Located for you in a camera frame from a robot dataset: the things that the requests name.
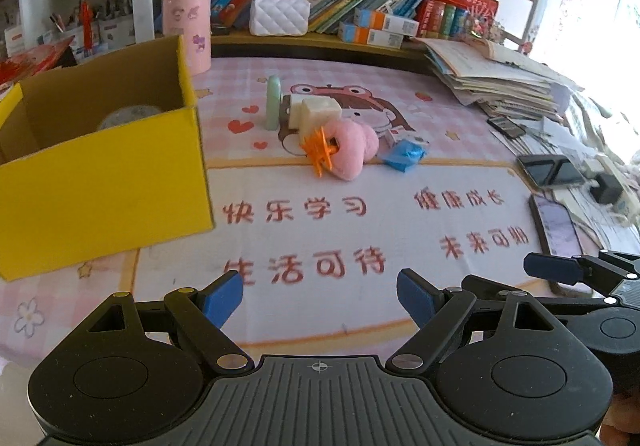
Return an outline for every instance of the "human hand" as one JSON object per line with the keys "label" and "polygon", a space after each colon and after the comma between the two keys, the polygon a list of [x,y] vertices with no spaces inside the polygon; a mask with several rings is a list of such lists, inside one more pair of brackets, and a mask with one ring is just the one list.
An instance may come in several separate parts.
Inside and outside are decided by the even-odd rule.
{"label": "human hand", "polygon": [[631,396],[613,396],[600,428],[600,440],[606,446],[627,446],[631,434],[640,434],[640,390]]}

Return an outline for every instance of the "desk surface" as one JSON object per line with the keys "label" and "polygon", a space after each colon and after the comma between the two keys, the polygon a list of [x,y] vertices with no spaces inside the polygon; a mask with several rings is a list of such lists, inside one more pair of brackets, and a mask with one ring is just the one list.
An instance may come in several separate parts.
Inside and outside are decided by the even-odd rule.
{"label": "desk surface", "polygon": [[[379,131],[392,125],[424,133],[431,166],[402,174],[370,165],[352,183],[318,179],[309,166],[275,166],[304,158],[287,151],[294,134],[262,128],[272,74],[283,92],[333,96],[345,115]],[[469,273],[526,282],[522,259],[539,250],[530,192],[484,114],[459,105],[435,78],[353,64],[229,58],[213,60],[194,83],[217,228],[0,283],[1,356],[41,359],[114,291],[160,299],[243,267],[246,299],[225,330],[247,352],[384,359],[415,331],[395,298],[402,267],[440,287]]]}

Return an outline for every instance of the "pink cylindrical container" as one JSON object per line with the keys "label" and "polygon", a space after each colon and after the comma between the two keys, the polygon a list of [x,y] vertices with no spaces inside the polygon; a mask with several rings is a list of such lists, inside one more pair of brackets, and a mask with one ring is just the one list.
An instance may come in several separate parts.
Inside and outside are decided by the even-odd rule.
{"label": "pink cylindrical container", "polygon": [[162,33],[183,35],[191,74],[211,67],[211,0],[162,0]]}

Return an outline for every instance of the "shelf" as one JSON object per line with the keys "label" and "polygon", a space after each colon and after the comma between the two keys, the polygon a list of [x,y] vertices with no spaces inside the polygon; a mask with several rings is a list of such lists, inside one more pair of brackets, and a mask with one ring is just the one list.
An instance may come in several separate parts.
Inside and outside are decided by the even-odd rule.
{"label": "shelf", "polygon": [[290,46],[297,48],[338,49],[355,53],[391,56],[404,60],[424,62],[424,51],[415,49],[391,49],[368,46],[365,44],[348,44],[335,35],[307,33],[304,36],[254,36],[249,32],[232,32],[229,35],[211,37],[212,46]]}

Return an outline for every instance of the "crosshair marking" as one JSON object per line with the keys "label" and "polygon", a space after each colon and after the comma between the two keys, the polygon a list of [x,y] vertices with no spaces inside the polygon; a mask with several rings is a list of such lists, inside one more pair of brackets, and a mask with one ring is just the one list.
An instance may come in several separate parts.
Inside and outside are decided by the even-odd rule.
{"label": "crosshair marking", "polygon": [[316,372],[324,372],[326,369],[331,368],[326,363],[322,363],[321,361],[314,363],[309,368],[314,369]]}

